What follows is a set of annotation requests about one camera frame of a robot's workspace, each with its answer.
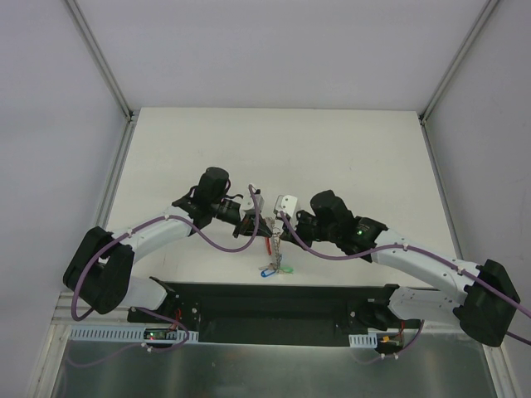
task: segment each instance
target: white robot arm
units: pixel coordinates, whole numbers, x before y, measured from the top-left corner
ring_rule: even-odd
[[[414,276],[436,289],[396,285],[387,303],[387,310],[395,317],[447,323],[461,327],[469,336],[484,344],[497,347],[501,343],[515,308],[462,273],[486,281],[519,303],[519,296],[502,265],[492,260],[487,260],[485,265],[477,265],[426,250],[381,222],[354,217],[343,200],[332,191],[315,195],[310,205],[314,215],[301,211],[296,197],[279,197],[275,214],[285,222],[282,240],[305,250],[311,250],[313,241],[332,242],[352,258],[360,257]],[[326,260],[345,260],[345,257],[314,253]]]
[[[213,218],[233,224],[234,237],[271,237],[261,217],[264,201],[260,190],[229,197],[229,188],[228,173],[210,167],[197,186],[154,218],[118,231],[92,228],[63,275],[63,283],[74,290],[75,299],[81,297],[98,313],[108,313],[119,305],[159,308],[167,297],[167,287],[155,278],[131,276],[133,265],[147,254],[195,232],[202,234],[200,230]],[[243,205],[233,201],[235,197],[240,197]]]

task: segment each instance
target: white backdrop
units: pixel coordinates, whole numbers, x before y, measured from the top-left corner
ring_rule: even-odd
[[[485,0],[80,0],[142,106],[423,111]]]
[[[58,0],[0,3],[0,396],[26,396],[124,119]]]
[[[428,247],[454,255],[435,178],[414,112],[304,109],[143,108],[120,179],[109,228],[134,226],[184,195],[209,166],[231,175],[231,192],[249,182],[262,189],[264,215],[280,194],[309,211],[326,189],[355,215],[369,216]],[[238,247],[233,227],[214,221],[204,231],[225,247]],[[331,244],[314,246],[341,255]],[[388,267],[363,260],[327,262],[283,243],[283,264],[293,275],[260,277],[267,265],[263,239],[229,255],[195,235],[140,260],[133,273],[162,280],[425,286]]]
[[[429,119],[465,257],[499,261],[531,306],[531,2],[502,2]],[[516,313],[510,329],[531,337]],[[531,347],[506,338],[523,396]]]

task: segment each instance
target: purple cable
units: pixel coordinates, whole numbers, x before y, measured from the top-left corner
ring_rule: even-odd
[[[401,354],[407,351],[416,341],[418,341],[418,338],[421,335],[423,328],[424,328],[424,321],[421,321],[421,324],[418,327],[418,330],[417,330],[417,333],[415,333],[415,336],[413,336],[412,340],[408,344],[406,344],[406,346],[402,350],[400,350]]]
[[[297,240],[297,243],[302,247],[304,250],[306,250],[308,253],[311,253],[312,255],[315,255],[321,259],[324,260],[330,260],[330,261],[341,261],[341,260],[353,260],[353,259],[359,259],[360,257],[364,257],[365,255],[371,255],[372,253],[377,253],[378,251],[385,250],[385,249],[402,249],[404,246],[402,245],[383,245],[379,247],[375,247],[374,249],[369,249],[362,251],[361,253],[357,253],[356,255],[324,255],[323,253],[319,253],[318,251],[313,250],[311,247],[307,246],[302,239],[297,235],[297,232],[295,232],[295,229],[293,226],[291,226],[290,222],[286,218],[283,211],[280,213],[280,217],[282,218],[282,221],[284,222],[284,225],[288,228],[290,231],[290,234]]]
[[[248,188],[249,188],[249,192],[251,193],[251,199],[252,199],[253,204],[255,206],[255,220],[259,220],[260,219],[260,209],[258,208],[258,202],[256,201],[256,196],[255,196],[255,193],[253,191],[254,188],[253,188],[253,186],[251,184],[249,185]],[[258,224],[259,223],[255,222],[255,229],[253,230],[251,238],[247,241],[247,243],[245,243],[242,247],[238,247],[236,249],[228,249],[228,248],[220,246],[216,242],[212,241],[199,228],[197,228],[190,220],[187,220],[186,218],[181,217],[181,216],[169,216],[169,219],[178,220],[178,221],[184,222],[185,224],[190,226],[199,236],[201,236],[209,245],[211,245],[211,246],[215,247],[216,249],[218,249],[220,251],[223,251],[225,253],[239,253],[239,252],[247,249],[252,244],[252,242],[255,240],[256,236],[258,235]],[[141,231],[142,229],[144,229],[144,228],[146,228],[148,226],[151,226],[152,224],[154,224],[156,222],[163,221],[163,220],[166,220],[166,218],[164,216],[159,216],[159,217],[153,218],[152,220],[146,221],[146,222],[140,224],[139,226],[136,226],[135,228],[133,228],[131,230],[131,235]],[[72,297],[72,304],[71,304],[71,316],[72,316],[72,319],[74,319],[75,321],[78,321],[78,322],[82,321],[83,319],[88,317],[94,311],[93,308],[90,308],[83,315],[79,316],[77,314],[77,300],[80,297],[81,286],[83,286],[83,283],[85,282],[86,275],[89,273],[90,269],[94,266],[94,264],[97,262],[97,260],[107,250],[109,250],[110,248],[112,248],[115,245],[119,244],[122,240],[124,240],[127,237],[129,237],[129,233],[126,232],[123,235],[120,235],[118,238],[116,238],[116,239],[112,240],[111,242],[109,242],[107,245],[102,247],[100,250],[98,250],[96,252],[96,254],[92,256],[92,258],[89,260],[89,262],[87,263],[87,265],[85,266],[85,268],[81,272],[80,278],[77,280],[76,288],[74,289],[74,295]]]
[[[514,334],[514,333],[508,331],[505,335],[509,336],[509,337],[512,337],[514,340],[518,340],[519,342],[522,342],[523,344],[527,344],[528,346],[531,346],[531,340],[528,340],[527,338],[520,337],[518,334]]]
[[[378,251],[381,251],[381,250],[403,249],[404,248],[403,245],[398,245],[398,244],[396,244],[396,245],[383,245],[383,246],[375,247],[374,249],[365,250],[364,252],[357,253],[356,255],[324,255],[324,254],[319,253],[319,252],[317,252],[315,250],[312,250],[310,247],[308,247],[300,239],[300,237],[297,235],[297,232],[295,232],[295,229],[290,224],[290,222],[286,218],[286,216],[285,216],[283,211],[280,212],[280,217],[282,218],[282,221],[284,222],[284,225],[290,231],[290,234],[295,238],[297,243],[299,243],[300,247],[302,247],[304,250],[308,251],[312,255],[316,255],[317,257],[319,257],[321,259],[325,259],[325,260],[351,260],[351,259],[358,259],[360,257],[363,257],[365,255],[370,255],[372,253],[377,253]],[[459,267],[457,265],[451,263],[450,261],[448,261],[446,259],[443,259],[442,257],[440,257],[440,256],[438,256],[438,255],[436,255],[434,253],[431,253],[428,250],[424,250],[424,249],[421,249],[420,247],[415,247],[415,246],[410,246],[410,245],[407,247],[407,249],[411,250],[411,251],[415,251],[415,252],[417,252],[417,253],[419,253],[421,255],[425,255],[427,257],[430,257],[431,259],[439,261],[441,264],[446,265],[447,267],[453,269],[454,271],[459,272]],[[471,274],[466,269],[463,269],[461,271],[461,274],[463,274],[464,276],[466,276],[469,279],[472,279],[474,282],[477,282],[478,284],[483,286],[485,289],[489,290],[492,294],[495,294],[500,299],[504,300],[506,303],[509,303],[514,308],[518,309],[521,313],[523,313],[526,317],[531,318],[531,311],[530,310],[525,308],[520,303],[516,303],[511,297],[508,297],[505,294],[501,293],[499,290],[493,288],[492,286],[487,284],[484,280],[482,280],[482,279],[478,278],[477,276]],[[506,334],[509,335],[512,338],[515,338],[515,339],[519,340],[520,342],[524,342],[525,344],[528,344],[528,345],[531,346],[531,342],[529,340],[523,338],[523,337],[520,337],[520,336],[518,336],[518,335],[516,335],[514,333],[511,333],[511,332],[507,332]]]
[[[153,311],[150,311],[149,309],[147,308],[142,308],[142,307],[136,307],[139,311],[142,311],[143,313],[146,313],[148,315],[151,315],[152,317],[155,317],[155,318],[159,318],[159,319],[162,319],[163,321],[168,321],[169,323],[171,324],[177,324],[179,328],[181,328],[185,333],[186,333],[186,337],[181,341],[181,342],[177,342],[175,344],[173,344],[171,347],[168,347],[168,348],[156,348],[156,347],[152,347],[152,351],[153,352],[168,352],[168,351],[173,351],[179,347],[181,347],[185,342],[187,342],[190,338],[190,332],[188,331],[188,329],[186,329],[186,327],[180,323],[178,320],[176,319],[171,319],[171,318],[168,318],[168,317],[164,317],[163,315],[159,315],[157,313],[154,313]],[[133,347],[142,347],[141,344],[138,344],[137,342],[134,342],[132,344],[128,344],[127,346],[124,346],[124,347],[121,347],[119,350],[113,352],[112,354],[108,355],[107,357],[103,357],[103,358],[100,358],[96,361],[92,361],[92,362],[87,362],[87,363],[76,363],[76,362],[73,362],[70,358],[70,356],[68,355],[68,348],[66,349],[66,354],[65,354],[65,361],[75,367],[75,368],[78,368],[78,369],[85,369],[87,367],[93,367],[95,365],[99,365],[100,363],[103,363],[103,362],[106,362],[108,361],[109,359],[112,359],[114,357],[117,357],[119,354],[121,354],[122,352],[125,352],[127,350],[129,350],[130,348],[133,348]]]

